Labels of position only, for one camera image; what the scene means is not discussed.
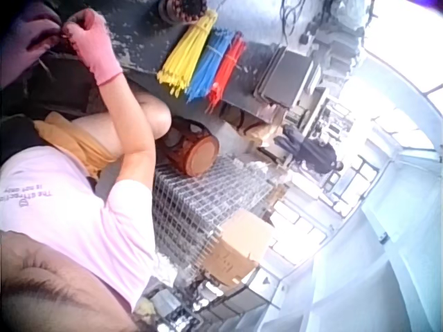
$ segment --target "metal wire cage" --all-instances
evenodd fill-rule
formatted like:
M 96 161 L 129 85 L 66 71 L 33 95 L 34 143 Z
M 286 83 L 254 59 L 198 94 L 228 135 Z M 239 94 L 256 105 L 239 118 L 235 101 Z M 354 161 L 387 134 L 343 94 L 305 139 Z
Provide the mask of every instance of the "metal wire cage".
M 220 156 L 204 175 L 184 176 L 169 163 L 156 166 L 153 208 L 157 248 L 191 280 L 240 208 L 251 210 L 273 186 L 258 169 Z

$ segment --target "hand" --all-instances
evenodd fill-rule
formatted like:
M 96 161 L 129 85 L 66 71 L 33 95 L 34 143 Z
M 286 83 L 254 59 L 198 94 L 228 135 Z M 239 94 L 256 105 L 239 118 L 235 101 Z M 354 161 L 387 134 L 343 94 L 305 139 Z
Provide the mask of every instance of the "hand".
M 60 40 L 62 22 L 41 2 L 34 2 L 14 21 L 0 44 L 0 88 L 17 79 Z
M 63 33 L 93 73 L 98 86 L 122 73 L 102 15 L 89 8 L 82 10 L 74 14 L 63 26 Z

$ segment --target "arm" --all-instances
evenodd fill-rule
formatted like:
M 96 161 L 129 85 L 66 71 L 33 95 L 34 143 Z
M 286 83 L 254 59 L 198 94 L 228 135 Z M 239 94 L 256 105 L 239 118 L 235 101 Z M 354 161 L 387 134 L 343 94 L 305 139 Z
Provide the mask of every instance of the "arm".
M 152 189 L 155 143 L 152 130 L 125 76 L 118 75 L 99 87 L 123 147 L 117 181 L 132 179 Z
M 0 43 L 0 90 L 16 80 L 60 38 L 60 18 L 41 2 L 32 2 Z
M 82 10 L 69 19 L 63 31 L 93 73 L 120 139 L 124 156 L 118 181 L 131 179 L 152 189 L 154 137 L 114 55 L 105 19 L 92 9 Z

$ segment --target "cardboard box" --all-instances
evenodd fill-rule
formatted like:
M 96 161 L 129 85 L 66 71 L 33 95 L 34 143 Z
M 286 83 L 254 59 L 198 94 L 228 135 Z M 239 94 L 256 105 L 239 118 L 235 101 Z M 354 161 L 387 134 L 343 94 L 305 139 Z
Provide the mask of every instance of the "cardboard box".
M 246 210 L 238 210 L 221 228 L 202 266 L 219 282 L 235 286 L 259 264 L 274 228 Z

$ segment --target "bright window light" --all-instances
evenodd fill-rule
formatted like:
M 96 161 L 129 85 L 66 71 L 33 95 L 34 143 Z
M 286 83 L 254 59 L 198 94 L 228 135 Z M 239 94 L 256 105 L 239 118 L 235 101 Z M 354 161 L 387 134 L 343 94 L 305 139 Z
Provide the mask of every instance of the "bright window light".
M 410 132 L 395 133 L 392 137 L 395 138 L 402 147 L 434 149 L 434 144 L 432 144 L 428 136 L 419 129 Z
M 326 234 L 317 228 L 314 228 L 307 236 L 309 240 L 316 245 L 319 245 L 324 239 L 326 239 Z
M 320 194 L 320 199 L 325 202 L 328 206 L 333 206 L 333 202 L 325 195 L 325 194 Z
M 429 100 L 437 107 L 440 113 L 443 113 L 443 88 L 428 94 Z
M 356 116 L 360 114 L 369 119 L 395 108 L 395 104 L 383 93 L 357 77 L 351 77 L 344 85 L 340 103 Z
M 356 156 L 355 159 L 352 161 L 352 166 L 355 169 L 359 169 L 361 164 L 363 164 L 363 159 L 361 159 L 359 156 Z
M 292 183 L 297 187 L 299 187 L 304 192 L 306 192 L 308 195 L 310 195 L 310 197 L 313 197 L 315 199 L 317 199 L 320 193 L 322 192 L 322 189 L 319 188 L 319 186 L 311 182 L 309 179 L 305 178 L 300 173 L 293 174 Z
M 372 182 L 375 179 L 375 176 L 377 176 L 377 171 L 368 164 L 363 165 L 360 169 L 360 173 L 370 182 Z
M 279 241 L 273 249 L 292 264 L 298 264 L 317 251 L 319 239 L 320 237 L 316 237 L 314 233 L 312 237 L 307 235 L 297 241 Z
M 282 201 L 278 201 L 276 204 L 274 204 L 274 209 L 292 223 L 296 222 L 297 219 L 300 217 L 297 212 L 293 211 Z
M 403 111 L 393 109 L 387 114 L 375 120 L 387 133 L 399 133 L 401 131 L 412 131 L 417 125 Z
M 300 218 L 294 225 L 294 228 L 298 234 L 306 235 L 314 227 L 310 222 Z
M 296 239 L 300 236 L 296 233 L 293 224 L 290 223 L 286 218 L 284 218 L 280 213 L 274 212 L 271 215 L 270 219 L 274 224 L 274 236 L 277 239 L 278 243 L 281 241 L 296 241 Z
M 271 239 L 271 241 L 269 242 L 269 246 L 272 247 L 276 242 L 276 239 Z
M 347 216 L 351 210 L 352 206 L 349 206 L 343 201 L 339 201 L 335 206 L 334 210 L 336 210 L 338 213 L 340 213 L 343 217 Z

